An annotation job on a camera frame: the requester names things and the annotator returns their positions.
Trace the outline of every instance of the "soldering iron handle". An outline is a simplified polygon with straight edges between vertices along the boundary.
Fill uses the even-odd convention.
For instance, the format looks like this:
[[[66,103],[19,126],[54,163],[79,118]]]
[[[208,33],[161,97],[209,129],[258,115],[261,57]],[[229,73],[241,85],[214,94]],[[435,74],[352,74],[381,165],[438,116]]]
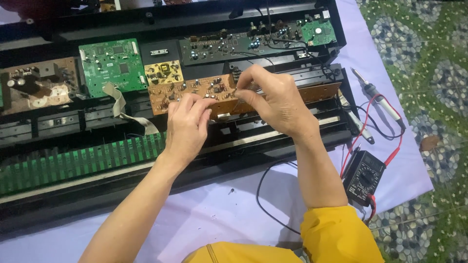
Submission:
[[[364,90],[369,96],[372,98],[375,95],[379,94],[376,87],[373,84],[367,84],[364,86]],[[383,99],[382,96],[378,96],[375,98],[375,101],[380,104],[380,106],[394,119],[400,126],[403,124],[401,117],[398,116],[395,110],[392,109],[390,104],[386,100]]]

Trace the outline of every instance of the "yellow sleeve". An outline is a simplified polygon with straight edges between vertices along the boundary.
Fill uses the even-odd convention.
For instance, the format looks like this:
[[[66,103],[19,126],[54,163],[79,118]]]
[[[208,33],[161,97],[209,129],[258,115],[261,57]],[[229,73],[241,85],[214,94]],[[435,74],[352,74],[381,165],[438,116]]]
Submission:
[[[353,207],[309,209],[300,233],[311,262],[384,262],[371,231]]]

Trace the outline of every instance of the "dried leaf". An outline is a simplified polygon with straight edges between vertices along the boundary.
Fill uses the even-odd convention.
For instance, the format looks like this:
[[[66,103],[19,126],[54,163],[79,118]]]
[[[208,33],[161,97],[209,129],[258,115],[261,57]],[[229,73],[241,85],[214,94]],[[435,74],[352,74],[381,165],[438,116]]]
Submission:
[[[438,142],[440,142],[440,139],[436,135],[431,135],[426,138],[424,138],[421,141],[421,145],[419,146],[419,150],[421,152],[423,151],[430,151],[434,149],[435,146],[437,146]]]

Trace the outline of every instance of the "yellow shirt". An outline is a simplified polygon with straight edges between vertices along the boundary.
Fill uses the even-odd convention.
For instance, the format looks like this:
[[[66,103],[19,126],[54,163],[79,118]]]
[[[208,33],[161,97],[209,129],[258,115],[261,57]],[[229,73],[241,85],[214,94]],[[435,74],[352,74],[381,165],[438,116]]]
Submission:
[[[350,206],[309,209],[300,226],[313,263],[382,263],[371,231]],[[185,263],[302,263],[289,249],[229,242],[208,244]]]

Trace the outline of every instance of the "multimeter display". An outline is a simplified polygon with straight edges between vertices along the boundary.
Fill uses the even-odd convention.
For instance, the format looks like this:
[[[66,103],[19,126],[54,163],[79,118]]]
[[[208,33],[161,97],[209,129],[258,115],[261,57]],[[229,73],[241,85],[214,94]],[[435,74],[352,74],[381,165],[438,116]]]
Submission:
[[[343,172],[343,185],[349,199],[369,206],[367,195],[374,194],[385,164],[368,151],[354,153]]]

